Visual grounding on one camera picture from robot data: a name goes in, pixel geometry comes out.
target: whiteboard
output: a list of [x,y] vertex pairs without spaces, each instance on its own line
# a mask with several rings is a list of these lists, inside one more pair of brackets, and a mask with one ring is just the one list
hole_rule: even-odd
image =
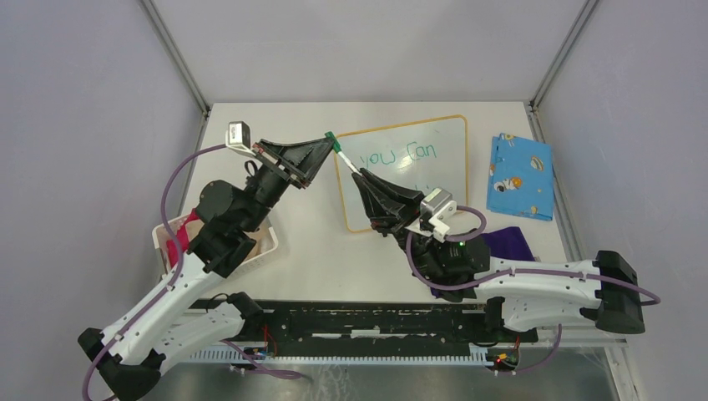
[[[337,135],[341,150],[357,166],[384,180],[428,194],[442,187],[468,203],[468,132],[462,115],[426,119]],[[371,230],[351,171],[335,157],[341,204],[351,232]]]

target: red cloth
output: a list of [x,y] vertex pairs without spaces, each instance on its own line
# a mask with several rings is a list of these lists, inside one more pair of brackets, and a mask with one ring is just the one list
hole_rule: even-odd
[[[182,252],[187,250],[187,247],[190,245],[190,239],[187,237],[187,223],[190,221],[195,221],[199,220],[199,217],[195,213],[195,210],[192,209],[192,212],[190,215],[187,217],[187,220],[185,221],[184,224],[182,224],[182,227],[180,227],[175,234],[177,235],[177,240],[180,241],[180,245],[182,246]],[[167,258],[169,259],[169,265],[171,267],[174,267],[174,265],[177,264],[177,259],[179,255],[177,254],[177,246],[174,246],[174,241],[172,240],[167,240]]]

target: yellow whiteboard frame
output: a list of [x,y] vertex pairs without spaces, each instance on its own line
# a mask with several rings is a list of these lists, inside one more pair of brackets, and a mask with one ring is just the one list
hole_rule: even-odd
[[[441,121],[444,119],[463,119],[463,121],[465,123],[465,205],[468,206],[469,205],[469,154],[468,154],[469,153],[469,134],[468,134],[468,122],[467,122],[467,119],[465,118],[465,116],[463,116],[461,114],[455,114],[455,115],[448,115],[445,117],[437,117],[435,119],[422,119],[420,121],[413,121],[411,123],[386,125],[384,127],[379,127],[379,128],[371,128],[371,129],[364,129],[361,131],[347,132],[345,134],[336,135],[336,137],[343,138],[343,137],[349,136],[349,135],[367,134],[370,132],[383,131],[385,129],[408,127],[408,125],[432,123],[433,121]],[[339,176],[339,160],[336,157],[336,153],[332,153],[332,157],[334,157],[334,168],[336,170],[336,182],[339,185],[339,198],[341,201],[341,213],[344,216],[344,224],[346,226],[346,229],[352,233],[371,231],[372,230],[371,228],[365,228],[363,230],[352,230],[351,228],[349,228],[349,223],[347,222],[347,219],[346,219],[346,208],[344,207],[344,192],[341,190],[341,178]]]

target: gray floor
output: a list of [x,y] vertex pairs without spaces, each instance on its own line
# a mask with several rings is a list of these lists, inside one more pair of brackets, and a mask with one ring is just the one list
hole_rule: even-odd
[[[546,350],[523,350],[522,366]],[[495,378],[485,368],[296,366],[310,379],[279,380],[230,373],[219,364],[182,363],[144,399],[174,400],[316,400],[316,401],[597,401],[619,399],[601,348],[562,349],[545,367],[516,377]]]

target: purple cloth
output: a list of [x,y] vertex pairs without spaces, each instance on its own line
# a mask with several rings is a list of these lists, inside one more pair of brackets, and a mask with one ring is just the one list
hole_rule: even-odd
[[507,227],[482,234],[482,238],[487,242],[490,253],[494,257],[512,261],[534,261],[534,254],[531,253],[531,249],[518,227]]

